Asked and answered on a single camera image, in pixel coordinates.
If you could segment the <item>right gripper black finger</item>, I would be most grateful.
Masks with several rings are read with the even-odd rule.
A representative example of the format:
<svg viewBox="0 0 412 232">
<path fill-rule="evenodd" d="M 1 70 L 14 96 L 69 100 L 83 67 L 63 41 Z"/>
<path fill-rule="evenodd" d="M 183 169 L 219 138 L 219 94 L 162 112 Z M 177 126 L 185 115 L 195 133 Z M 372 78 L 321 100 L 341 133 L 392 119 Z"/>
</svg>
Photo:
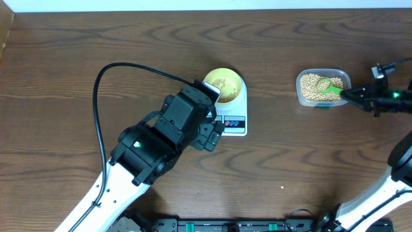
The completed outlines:
<svg viewBox="0 0 412 232">
<path fill-rule="evenodd" d="M 350 88 L 340 92 L 341 97 L 362 97 L 366 91 L 365 87 Z"/>
<path fill-rule="evenodd" d="M 353 104 L 357 108 L 363 111 L 369 111 L 368 101 L 366 101 L 363 97 L 357 97 L 354 95 L 341 95 L 342 99 L 347 101 L 350 104 Z"/>
</svg>

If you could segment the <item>green plastic measuring scoop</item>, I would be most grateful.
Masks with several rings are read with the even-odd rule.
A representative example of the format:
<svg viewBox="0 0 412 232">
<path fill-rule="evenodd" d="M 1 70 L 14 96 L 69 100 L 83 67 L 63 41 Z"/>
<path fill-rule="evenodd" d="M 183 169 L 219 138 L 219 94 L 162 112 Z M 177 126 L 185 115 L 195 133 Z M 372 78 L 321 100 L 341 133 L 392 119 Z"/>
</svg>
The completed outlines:
<svg viewBox="0 0 412 232">
<path fill-rule="evenodd" d="M 335 87 L 333 85 L 333 81 L 329 78 L 319 80 L 319 82 L 315 85 L 315 89 L 321 94 L 334 93 L 340 95 L 340 92 L 342 91 L 341 88 Z"/>
</svg>

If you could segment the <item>yellow plastic bowl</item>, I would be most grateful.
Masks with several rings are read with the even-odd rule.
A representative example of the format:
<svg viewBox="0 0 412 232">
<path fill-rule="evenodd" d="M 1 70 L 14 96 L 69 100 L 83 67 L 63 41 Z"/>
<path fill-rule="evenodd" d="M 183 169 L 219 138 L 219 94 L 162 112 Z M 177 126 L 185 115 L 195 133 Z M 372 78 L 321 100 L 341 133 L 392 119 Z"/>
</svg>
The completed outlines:
<svg viewBox="0 0 412 232">
<path fill-rule="evenodd" d="M 203 81 L 220 89 L 218 99 L 220 104 L 235 103 L 241 101 L 245 96 L 246 88 L 243 86 L 243 79 L 231 69 L 217 68 L 212 70 Z"/>
</svg>

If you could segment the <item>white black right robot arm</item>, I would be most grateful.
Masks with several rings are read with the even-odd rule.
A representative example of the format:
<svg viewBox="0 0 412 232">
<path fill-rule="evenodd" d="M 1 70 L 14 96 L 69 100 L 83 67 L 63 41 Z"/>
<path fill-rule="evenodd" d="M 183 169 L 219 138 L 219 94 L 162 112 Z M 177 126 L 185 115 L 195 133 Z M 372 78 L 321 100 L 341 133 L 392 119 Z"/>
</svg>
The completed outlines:
<svg viewBox="0 0 412 232">
<path fill-rule="evenodd" d="M 411 113 L 411 87 L 392 90 L 370 83 L 343 90 L 341 97 L 364 111 Z M 388 167 L 370 187 L 354 199 L 336 205 L 321 218 L 313 231 L 366 231 L 374 222 L 411 201 L 411 134 L 391 151 Z"/>
</svg>

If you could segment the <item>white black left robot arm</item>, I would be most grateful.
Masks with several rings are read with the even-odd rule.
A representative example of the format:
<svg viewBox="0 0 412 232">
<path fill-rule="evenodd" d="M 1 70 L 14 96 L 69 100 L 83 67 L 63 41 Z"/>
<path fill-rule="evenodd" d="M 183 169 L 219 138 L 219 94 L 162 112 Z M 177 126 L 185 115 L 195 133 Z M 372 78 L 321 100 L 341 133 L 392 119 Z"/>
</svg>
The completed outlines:
<svg viewBox="0 0 412 232">
<path fill-rule="evenodd" d="M 204 82 L 168 95 L 160 111 L 125 129 L 106 170 L 57 231 L 107 231 L 123 211 L 171 170 L 183 150 L 213 151 L 224 124 L 216 121 L 219 88 Z"/>
</svg>

